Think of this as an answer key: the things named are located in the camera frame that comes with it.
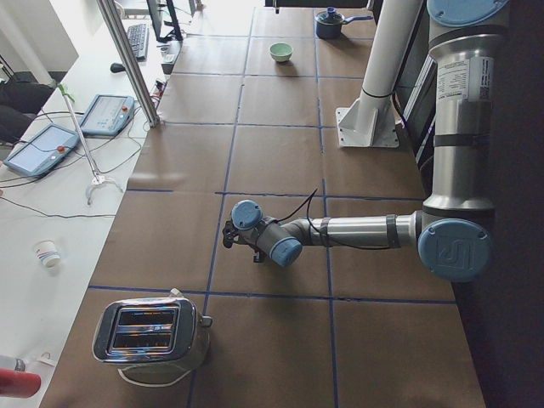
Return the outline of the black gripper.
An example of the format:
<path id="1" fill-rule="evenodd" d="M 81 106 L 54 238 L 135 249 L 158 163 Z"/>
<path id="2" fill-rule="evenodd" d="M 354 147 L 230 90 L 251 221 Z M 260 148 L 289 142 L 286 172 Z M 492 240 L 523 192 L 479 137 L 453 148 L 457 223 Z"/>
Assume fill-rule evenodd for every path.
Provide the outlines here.
<path id="1" fill-rule="evenodd" d="M 223 227 L 223 246 L 230 249 L 233 245 L 240 245 L 239 230 L 232 220 L 227 220 Z"/>

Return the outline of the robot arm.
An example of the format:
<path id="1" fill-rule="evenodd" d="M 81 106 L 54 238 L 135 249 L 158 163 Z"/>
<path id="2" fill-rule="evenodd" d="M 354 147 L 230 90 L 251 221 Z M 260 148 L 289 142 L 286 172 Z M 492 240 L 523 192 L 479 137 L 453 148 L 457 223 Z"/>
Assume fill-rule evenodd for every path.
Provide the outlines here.
<path id="1" fill-rule="evenodd" d="M 494 207 L 485 193 L 492 83 L 507 34 L 506 1 L 386 1 L 359 98 L 337 110 L 343 147 L 393 147 L 387 98 L 421 9 L 429 15 L 429 56 L 437 65 L 433 187 L 409 215 L 289 219 L 282 223 L 251 200 L 236 203 L 223 229 L 225 247 L 246 245 L 253 258 L 291 265 L 306 246 L 388 250 L 414 246 L 423 264 L 453 282 L 474 280 L 492 258 L 485 228 Z"/>

